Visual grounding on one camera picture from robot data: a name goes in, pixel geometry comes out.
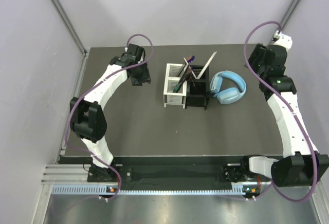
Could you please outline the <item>white-blade green-handle knife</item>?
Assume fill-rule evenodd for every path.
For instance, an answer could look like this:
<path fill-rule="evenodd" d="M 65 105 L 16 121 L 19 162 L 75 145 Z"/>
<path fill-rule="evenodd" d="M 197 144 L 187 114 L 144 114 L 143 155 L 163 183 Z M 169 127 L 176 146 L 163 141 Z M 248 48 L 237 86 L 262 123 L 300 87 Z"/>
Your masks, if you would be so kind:
<path fill-rule="evenodd" d="M 173 89 L 173 93 L 178 93 L 181 89 L 183 83 L 189 78 L 191 74 L 191 67 L 190 67 L 190 61 L 186 61 L 186 64 L 182 68 L 184 72 L 182 73 L 178 83 L 176 84 L 175 88 Z"/>

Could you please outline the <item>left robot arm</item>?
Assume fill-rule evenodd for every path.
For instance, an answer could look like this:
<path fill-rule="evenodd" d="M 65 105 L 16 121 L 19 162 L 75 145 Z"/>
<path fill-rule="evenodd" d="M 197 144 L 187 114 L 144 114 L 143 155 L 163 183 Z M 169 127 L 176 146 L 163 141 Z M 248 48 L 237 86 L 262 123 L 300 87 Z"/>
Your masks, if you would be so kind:
<path fill-rule="evenodd" d="M 87 93 L 76 108 L 78 98 L 70 101 L 73 111 L 70 129 L 85 144 L 92 157 L 92 174 L 105 181 L 116 177 L 116 168 L 111 165 L 114 160 L 105 139 L 107 122 L 104 108 L 117 88 L 127 79 L 133 86 L 150 83 L 151 77 L 147 64 L 145 49 L 135 44 L 125 47 L 122 55 L 112 58 L 93 89 Z"/>

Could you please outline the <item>black knife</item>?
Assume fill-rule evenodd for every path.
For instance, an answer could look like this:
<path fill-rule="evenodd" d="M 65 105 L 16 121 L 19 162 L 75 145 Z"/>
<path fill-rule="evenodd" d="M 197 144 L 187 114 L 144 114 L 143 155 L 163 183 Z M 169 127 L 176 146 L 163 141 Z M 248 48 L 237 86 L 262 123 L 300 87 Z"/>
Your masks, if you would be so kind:
<path fill-rule="evenodd" d="M 190 64 L 188 63 L 188 64 L 186 65 L 186 68 L 185 68 L 185 70 L 184 70 L 182 76 L 180 77 L 180 79 L 179 79 L 179 81 L 178 81 L 178 84 L 182 84 L 182 83 L 186 80 L 186 77 L 187 77 L 187 75 L 188 75 L 189 72 L 190 72 L 189 67 L 190 67 Z"/>

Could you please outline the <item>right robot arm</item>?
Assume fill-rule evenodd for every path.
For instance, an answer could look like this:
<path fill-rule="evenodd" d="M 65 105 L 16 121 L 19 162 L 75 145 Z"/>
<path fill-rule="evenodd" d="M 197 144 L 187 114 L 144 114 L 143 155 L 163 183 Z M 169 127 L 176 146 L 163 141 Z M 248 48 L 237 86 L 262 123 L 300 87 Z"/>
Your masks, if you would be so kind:
<path fill-rule="evenodd" d="M 311 186 L 328 169 L 328 155 L 320 154 L 308 136 L 298 107 L 297 89 L 292 78 L 285 75 L 287 53 L 292 47 L 291 37 L 276 31 L 272 42 L 257 44 L 248 63 L 261 79 L 259 88 L 272 110 L 278 126 L 283 157 L 248 156 L 240 167 L 240 175 L 247 181 L 258 174 L 270 178 L 277 187 Z"/>

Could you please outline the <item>copper spoon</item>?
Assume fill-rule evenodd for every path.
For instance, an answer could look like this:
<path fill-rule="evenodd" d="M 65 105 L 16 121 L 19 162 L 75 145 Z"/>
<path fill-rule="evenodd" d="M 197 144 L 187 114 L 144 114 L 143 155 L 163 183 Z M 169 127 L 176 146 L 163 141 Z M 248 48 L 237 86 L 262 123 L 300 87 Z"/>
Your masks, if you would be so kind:
<path fill-rule="evenodd" d="M 194 59 L 195 59 L 195 56 L 193 55 L 187 59 L 187 62 L 191 63 Z"/>

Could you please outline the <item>blue fork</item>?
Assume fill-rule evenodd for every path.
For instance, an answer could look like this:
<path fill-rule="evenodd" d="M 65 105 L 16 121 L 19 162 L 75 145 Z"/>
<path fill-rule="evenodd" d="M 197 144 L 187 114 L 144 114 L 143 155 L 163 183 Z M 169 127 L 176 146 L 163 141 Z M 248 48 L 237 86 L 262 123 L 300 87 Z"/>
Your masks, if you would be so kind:
<path fill-rule="evenodd" d="M 218 93 L 218 91 L 215 89 L 215 90 L 211 90 L 209 92 L 207 92 L 206 96 L 207 97 L 212 97 L 214 95 L 216 95 Z"/>

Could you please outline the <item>white utensil container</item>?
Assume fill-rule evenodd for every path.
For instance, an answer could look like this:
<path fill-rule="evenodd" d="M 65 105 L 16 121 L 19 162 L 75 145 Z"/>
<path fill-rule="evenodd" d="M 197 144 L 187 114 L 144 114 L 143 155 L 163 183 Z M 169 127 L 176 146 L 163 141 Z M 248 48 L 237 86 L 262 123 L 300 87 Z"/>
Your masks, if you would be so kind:
<path fill-rule="evenodd" d="M 163 105 L 164 107 L 168 105 L 177 105 L 182 108 L 186 108 L 186 99 L 187 99 L 187 82 L 184 81 L 180 89 L 177 92 L 174 92 L 180 77 L 178 77 L 179 70 L 181 69 L 182 64 L 168 63 L 166 66 L 166 74 L 164 80 L 164 89 L 163 89 Z"/>

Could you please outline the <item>black utensil container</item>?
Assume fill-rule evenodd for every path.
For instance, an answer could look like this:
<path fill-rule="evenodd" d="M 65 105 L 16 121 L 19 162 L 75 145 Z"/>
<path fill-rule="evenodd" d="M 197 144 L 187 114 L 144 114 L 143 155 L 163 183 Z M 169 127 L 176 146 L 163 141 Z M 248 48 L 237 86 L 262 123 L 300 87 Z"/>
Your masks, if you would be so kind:
<path fill-rule="evenodd" d="M 198 94 L 190 94 L 190 83 L 187 83 L 186 107 L 201 107 L 207 109 L 209 97 L 206 96 L 210 89 L 209 68 L 207 68 L 199 79 L 194 79 Z"/>

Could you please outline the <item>light blue headphones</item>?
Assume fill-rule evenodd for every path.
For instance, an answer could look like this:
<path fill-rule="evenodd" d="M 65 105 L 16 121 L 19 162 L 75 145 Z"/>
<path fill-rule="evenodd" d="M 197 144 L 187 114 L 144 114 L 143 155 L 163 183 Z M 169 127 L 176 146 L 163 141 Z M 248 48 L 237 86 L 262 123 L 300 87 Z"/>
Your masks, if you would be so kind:
<path fill-rule="evenodd" d="M 233 81 L 236 87 L 222 89 L 224 79 Z M 220 71 L 213 76 L 209 91 L 216 89 L 218 93 L 213 97 L 217 98 L 220 104 L 227 105 L 240 100 L 246 93 L 246 87 L 246 82 L 240 75 L 233 71 L 226 70 Z"/>

